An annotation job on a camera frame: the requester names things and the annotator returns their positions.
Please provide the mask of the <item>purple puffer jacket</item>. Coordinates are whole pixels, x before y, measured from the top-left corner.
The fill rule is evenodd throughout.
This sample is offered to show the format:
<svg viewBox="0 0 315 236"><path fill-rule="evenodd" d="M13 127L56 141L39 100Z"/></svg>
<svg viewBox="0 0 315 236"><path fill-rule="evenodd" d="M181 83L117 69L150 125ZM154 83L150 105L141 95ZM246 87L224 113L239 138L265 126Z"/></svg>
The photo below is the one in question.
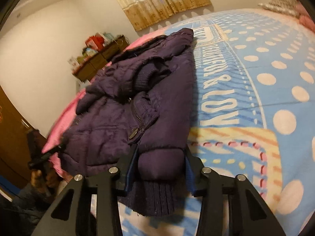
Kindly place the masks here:
<svg viewBox="0 0 315 236"><path fill-rule="evenodd" d="M190 130L193 40L190 28L157 36L99 71L62 135L61 168L93 176L137 146L136 179L121 202L144 216L173 213Z"/></svg>

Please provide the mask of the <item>brown wooden wardrobe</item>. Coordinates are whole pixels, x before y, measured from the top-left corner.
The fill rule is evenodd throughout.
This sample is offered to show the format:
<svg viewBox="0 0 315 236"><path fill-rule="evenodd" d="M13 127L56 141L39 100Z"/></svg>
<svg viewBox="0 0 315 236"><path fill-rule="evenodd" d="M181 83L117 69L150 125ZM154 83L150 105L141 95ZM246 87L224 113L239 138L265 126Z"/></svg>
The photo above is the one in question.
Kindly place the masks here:
<svg viewBox="0 0 315 236"><path fill-rule="evenodd" d="M1 89L1 176L19 189L31 179L27 133L33 129Z"/></svg>

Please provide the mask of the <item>brown wooden cabinet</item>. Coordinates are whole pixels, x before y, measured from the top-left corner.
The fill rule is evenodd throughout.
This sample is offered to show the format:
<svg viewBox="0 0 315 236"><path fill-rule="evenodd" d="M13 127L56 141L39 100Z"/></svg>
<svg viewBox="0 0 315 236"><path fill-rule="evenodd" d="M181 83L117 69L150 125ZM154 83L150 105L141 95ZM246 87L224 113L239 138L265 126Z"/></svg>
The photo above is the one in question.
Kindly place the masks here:
<svg viewBox="0 0 315 236"><path fill-rule="evenodd" d="M100 69L103 69L118 54L122 53L129 45L124 35L120 35L106 45L86 62L72 72L72 75L81 82L91 81Z"/></svg>

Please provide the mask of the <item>white greeting card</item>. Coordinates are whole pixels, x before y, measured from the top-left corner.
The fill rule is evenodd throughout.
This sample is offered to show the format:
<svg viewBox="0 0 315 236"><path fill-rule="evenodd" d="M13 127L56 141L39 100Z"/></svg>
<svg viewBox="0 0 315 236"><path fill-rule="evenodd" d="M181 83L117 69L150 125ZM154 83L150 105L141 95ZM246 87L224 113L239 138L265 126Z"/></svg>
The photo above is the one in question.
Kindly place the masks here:
<svg viewBox="0 0 315 236"><path fill-rule="evenodd" d="M71 57L68 60L68 63L70 64L72 71L75 71L80 66L79 62L77 61L75 57Z"/></svg>

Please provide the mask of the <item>pink and blue bedspread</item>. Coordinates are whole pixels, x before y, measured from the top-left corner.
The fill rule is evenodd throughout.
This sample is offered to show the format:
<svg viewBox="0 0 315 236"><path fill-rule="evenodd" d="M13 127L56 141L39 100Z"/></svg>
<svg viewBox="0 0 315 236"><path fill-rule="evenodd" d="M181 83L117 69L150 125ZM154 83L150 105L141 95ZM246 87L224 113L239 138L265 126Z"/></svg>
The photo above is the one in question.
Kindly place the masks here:
<svg viewBox="0 0 315 236"><path fill-rule="evenodd" d="M131 47L182 28L196 41L190 150L221 175L246 176L286 235L314 235L314 33L282 14L231 10Z"/></svg>

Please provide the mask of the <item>red gift box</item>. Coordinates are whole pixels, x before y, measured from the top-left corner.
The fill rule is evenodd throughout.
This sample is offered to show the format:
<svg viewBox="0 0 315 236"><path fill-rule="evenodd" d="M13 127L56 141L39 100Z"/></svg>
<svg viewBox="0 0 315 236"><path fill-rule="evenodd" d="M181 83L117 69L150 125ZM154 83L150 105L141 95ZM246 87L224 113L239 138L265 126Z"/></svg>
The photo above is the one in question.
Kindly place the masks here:
<svg viewBox="0 0 315 236"><path fill-rule="evenodd" d="M103 49L103 43L104 43L104 39L102 36L99 35L94 35L94 36L90 36L86 41L85 44L87 47L99 51Z"/></svg>

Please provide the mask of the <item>pink folded quilt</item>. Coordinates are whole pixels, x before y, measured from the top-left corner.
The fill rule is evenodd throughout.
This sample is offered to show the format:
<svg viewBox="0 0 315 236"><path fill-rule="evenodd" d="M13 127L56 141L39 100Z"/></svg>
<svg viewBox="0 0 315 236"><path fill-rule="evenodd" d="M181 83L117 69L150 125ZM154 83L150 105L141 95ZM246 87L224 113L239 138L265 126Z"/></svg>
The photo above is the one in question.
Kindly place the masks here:
<svg viewBox="0 0 315 236"><path fill-rule="evenodd" d="M300 16L299 16L299 23L304 25L308 29L310 29L312 32L315 32L314 22L311 19L310 15L308 14L308 12L305 9L305 7L301 3L299 3L296 6L296 9L298 10L298 12L300 14Z"/></svg>

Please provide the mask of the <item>patterned grey pillow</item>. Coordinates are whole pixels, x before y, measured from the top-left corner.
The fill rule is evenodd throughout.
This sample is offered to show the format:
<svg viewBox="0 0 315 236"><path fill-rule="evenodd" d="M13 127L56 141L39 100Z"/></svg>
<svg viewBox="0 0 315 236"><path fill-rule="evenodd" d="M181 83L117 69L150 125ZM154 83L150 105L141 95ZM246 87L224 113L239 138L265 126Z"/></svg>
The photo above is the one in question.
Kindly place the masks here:
<svg viewBox="0 0 315 236"><path fill-rule="evenodd" d="M296 9L296 4L296 1L272 0L268 3L259 3L258 6L265 10L270 10L273 12L299 18L300 13Z"/></svg>

